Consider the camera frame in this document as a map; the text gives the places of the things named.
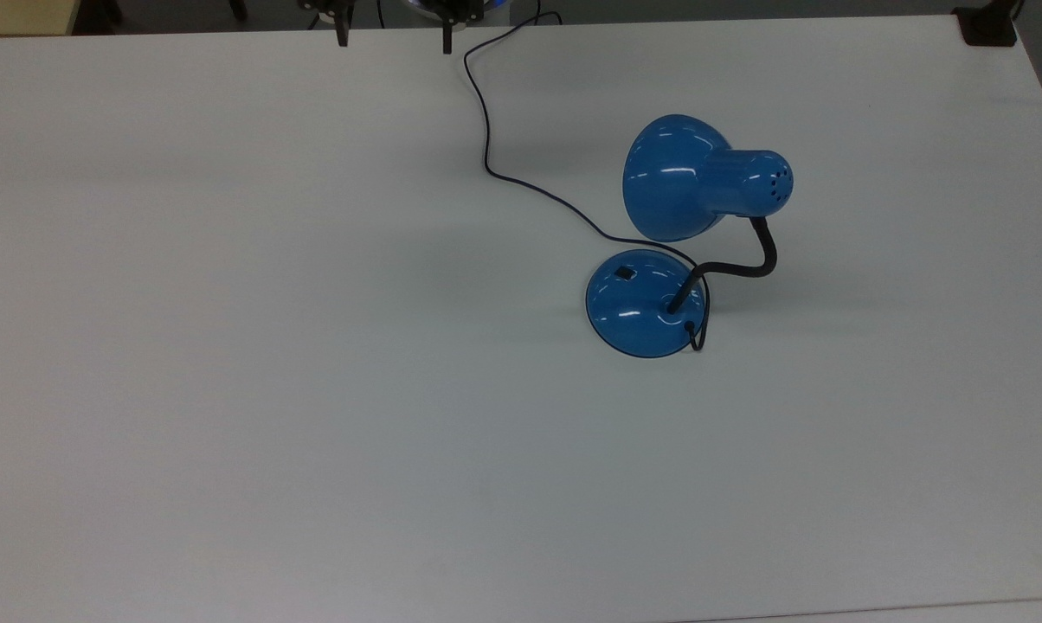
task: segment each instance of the blue lamp shade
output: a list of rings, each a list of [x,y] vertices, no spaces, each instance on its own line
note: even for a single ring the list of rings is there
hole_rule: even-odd
[[[659,242],[696,236],[726,214],[769,217],[793,189],[783,156],[731,149],[710,124],[686,115],[649,123],[632,142],[621,178],[632,225]]]

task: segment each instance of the black flexible neck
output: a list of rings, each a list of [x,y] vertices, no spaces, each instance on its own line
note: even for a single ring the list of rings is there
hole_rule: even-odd
[[[702,278],[704,273],[725,273],[725,275],[736,275],[738,277],[765,277],[770,275],[771,271],[774,271],[774,265],[778,264],[779,260],[779,253],[774,248],[774,239],[771,238],[771,231],[767,228],[767,218],[751,217],[748,218],[748,221],[751,222],[751,228],[755,230],[755,238],[759,238],[760,246],[764,248],[764,263],[759,266],[742,266],[739,264],[727,264],[726,261],[706,261],[705,264],[695,266],[694,271],[691,271],[691,275],[687,277],[687,280],[683,281],[683,286],[678,289],[678,294],[675,295],[674,299],[671,299],[671,304],[668,304],[668,314],[678,312],[678,308],[683,306],[687,297],[691,296],[695,281]]]

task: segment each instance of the blue desk lamp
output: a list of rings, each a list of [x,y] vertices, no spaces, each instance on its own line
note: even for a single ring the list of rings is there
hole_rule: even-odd
[[[764,248],[762,266],[720,261],[688,268],[668,253],[631,249],[605,260],[587,288],[587,314],[610,346],[636,357],[664,357],[694,342],[710,313],[698,279],[704,273],[762,277],[777,253],[767,218],[794,189],[777,153],[735,150],[719,131],[686,115],[647,127],[628,150],[621,194],[632,224],[652,241],[687,240],[726,214],[745,217]]]

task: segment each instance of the blue lamp base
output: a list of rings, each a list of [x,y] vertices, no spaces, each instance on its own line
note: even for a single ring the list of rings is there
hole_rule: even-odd
[[[695,286],[674,314],[674,299],[691,269],[650,249],[632,249],[604,260],[587,286],[587,315],[597,334],[612,347],[635,357],[667,357],[687,348],[691,334],[706,318],[702,286]]]

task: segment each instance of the table surface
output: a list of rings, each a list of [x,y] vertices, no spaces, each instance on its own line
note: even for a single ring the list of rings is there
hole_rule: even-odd
[[[0,0],[0,36],[70,34],[79,0]]]
[[[1027,602],[917,607],[909,610],[849,612],[840,615],[745,619],[768,623],[1042,623],[1042,600]]]
[[[463,50],[494,31],[457,33]],[[0,621],[655,622],[1042,598],[1042,92],[951,17],[528,28],[502,171],[631,235],[680,111],[794,166],[706,351],[478,167],[439,32],[0,40]],[[680,245],[754,261],[745,223]]]

